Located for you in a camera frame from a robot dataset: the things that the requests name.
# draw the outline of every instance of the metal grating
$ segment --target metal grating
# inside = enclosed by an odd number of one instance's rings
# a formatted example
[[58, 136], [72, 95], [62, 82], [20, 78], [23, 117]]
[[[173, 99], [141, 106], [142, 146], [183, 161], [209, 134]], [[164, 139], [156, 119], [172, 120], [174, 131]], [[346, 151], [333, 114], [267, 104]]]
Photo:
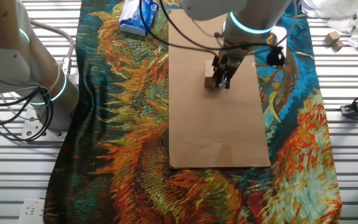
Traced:
[[[81, 1], [23, 0], [23, 3], [31, 18], [59, 27], [75, 37]], [[310, 19], [310, 31], [344, 204], [341, 224], [358, 224], [358, 122], [343, 118], [339, 110], [339, 106], [350, 104], [358, 96], [358, 53], [346, 45], [349, 35], [341, 35], [345, 46], [338, 53], [328, 48], [324, 38], [333, 30], [326, 22]], [[35, 33], [56, 60], [61, 61], [68, 42], [47, 30], [36, 28]], [[77, 82], [75, 54], [71, 73]], [[3, 108], [1, 115], [3, 119], [12, 116]], [[20, 134], [23, 120], [17, 119], [8, 126]], [[18, 146], [0, 136], [0, 224], [17, 223], [25, 198], [45, 197], [59, 150], [60, 147]]]

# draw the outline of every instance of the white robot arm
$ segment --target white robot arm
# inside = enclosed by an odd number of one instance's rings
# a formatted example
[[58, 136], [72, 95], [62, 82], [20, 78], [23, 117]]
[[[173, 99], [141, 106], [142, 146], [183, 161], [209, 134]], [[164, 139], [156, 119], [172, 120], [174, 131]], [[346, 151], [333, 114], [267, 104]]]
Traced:
[[[53, 119], [49, 129], [67, 131], [71, 114], [78, 100], [78, 87], [57, 66], [55, 59], [34, 33], [27, 11], [20, 0], [0, 0], [0, 93], [15, 91], [27, 96], [44, 86], [53, 101]], [[38, 94], [31, 103], [37, 115], [43, 117], [46, 109]]]
[[[286, 30], [275, 27], [291, 0], [182, 0], [182, 8], [196, 20], [227, 14], [223, 24], [224, 47], [262, 43], [271, 32], [284, 37]], [[229, 88], [230, 79], [244, 57], [255, 48], [221, 50], [215, 60], [215, 86]], [[35, 35], [20, 0], [0, 0], [0, 93], [15, 91], [27, 96], [30, 85], [44, 86], [53, 100], [54, 116], [49, 129], [66, 131], [78, 100], [78, 88], [65, 75]], [[42, 96], [32, 100], [42, 105]], [[45, 107], [37, 115], [45, 114]]]
[[[287, 30], [276, 23], [291, 0], [182, 0], [181, 6], [194, 20], [208, 20], [227, 14], [223, 24], [224, 47], [243, 44], [258, 44], [265, 41], [270, 33], [276, 35], [282, 47], [283, 56], [287, 51]], [[214, 60], [215, 87], [230, 88], [230, 79], [244, 57], [257, 47], [221, 50]]]

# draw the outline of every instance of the patterned fabric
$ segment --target patterned fabric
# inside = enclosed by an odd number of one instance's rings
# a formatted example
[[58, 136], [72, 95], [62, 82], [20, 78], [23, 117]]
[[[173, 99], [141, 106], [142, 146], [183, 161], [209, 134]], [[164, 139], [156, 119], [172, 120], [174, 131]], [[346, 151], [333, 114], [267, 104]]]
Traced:
[[[342, 205], [306, 17], [297, 15], [284, 69], [267, 66], [267, 52], [256, 58], [272, 166], [173, 170], [168, 49], [120, 32], [122, 6], [82, 2], [80, 101], [50, 179], [45, 223], [338, 223]], [[287, 29], [292, 7], [279, 21]], [[168, 39], [160, 11], [153, 31]]]

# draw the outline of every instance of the cardboard sheet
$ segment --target cardboard sheet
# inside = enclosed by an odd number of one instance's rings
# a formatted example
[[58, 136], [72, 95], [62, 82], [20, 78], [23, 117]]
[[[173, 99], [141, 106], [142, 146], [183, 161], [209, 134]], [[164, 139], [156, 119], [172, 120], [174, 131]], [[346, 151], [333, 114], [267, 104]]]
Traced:
[[[219, 47], [181, 9], [170, 17], [189, 38]], [[226, 16], [198, 22], [222, 30]], [[170, 25], [169, 42], [193, 46]], [[213, 55], [169, 46], [169, 156], [173, 168], [270, 166], [254, 56], [244, 59], [230, 90], [204, 87]]]

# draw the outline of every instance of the wooden block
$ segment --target wooden block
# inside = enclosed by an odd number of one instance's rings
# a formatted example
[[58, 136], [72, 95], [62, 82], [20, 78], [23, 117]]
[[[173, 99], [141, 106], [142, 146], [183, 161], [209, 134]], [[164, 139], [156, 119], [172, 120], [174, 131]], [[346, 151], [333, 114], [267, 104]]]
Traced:
[[341, 38], [341, 36], [336, 32], [330, 32], [326, 38], [325, 41], [327, 44], [332, 45], [335, 44], [337, 41], [339, 41], [339, 39]]
[[341, 50], [343, 46], [344, 44], [342, 43], [342, 41], [338, 41], [333, 45], [333, 49], [337, 52]]
[[214, 86], [214, 67], [212, 66], [212, 60], [205, 60], [204, 63], [204, 71], [205, 71], [205, 87], [213, 87]]

